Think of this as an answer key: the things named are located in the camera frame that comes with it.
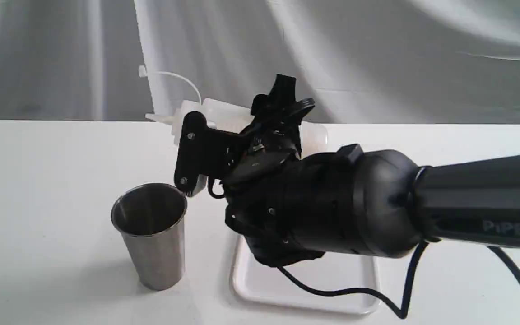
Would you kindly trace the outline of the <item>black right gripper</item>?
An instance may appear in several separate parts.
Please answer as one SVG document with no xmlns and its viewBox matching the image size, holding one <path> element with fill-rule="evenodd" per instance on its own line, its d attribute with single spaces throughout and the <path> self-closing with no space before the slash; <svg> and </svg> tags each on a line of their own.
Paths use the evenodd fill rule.
<svg viewBox="0 0 520 325">
<path fill-rule="evenodd" d="M 297 78 L 278 74 L 269 94 L 252 101 L 244 144 L 229 150 L 229 173 L 222 179 L 228 203 L 226 225 L 244 238 L 254 259 L 270 268 L 324 256 L 293 238 L 283 200 L 293 193 L 289 178 L 299 169 L 324 164 L 328 154 L 303 156 L 299 125 L 314 109 L 313 98 L 297 100 Z"/>
</svg>

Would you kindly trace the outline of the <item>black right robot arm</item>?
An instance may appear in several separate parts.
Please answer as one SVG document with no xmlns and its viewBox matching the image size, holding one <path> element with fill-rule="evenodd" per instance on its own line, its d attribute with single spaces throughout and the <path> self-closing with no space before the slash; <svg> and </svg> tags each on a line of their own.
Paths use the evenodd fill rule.
<svg viewBox="0 0 520 325">
<path fill-rule="evenodd" d="M 225 222 L 268 267 L 328 252 L 400 258 L 453 239 L 520 248 L 520 155 L 420 166 L 397 150 L 349 144 L 301 157 L 315 107 L 279 74 L 252 101 L 247 139 L 227 151 Z"/>
</svg>

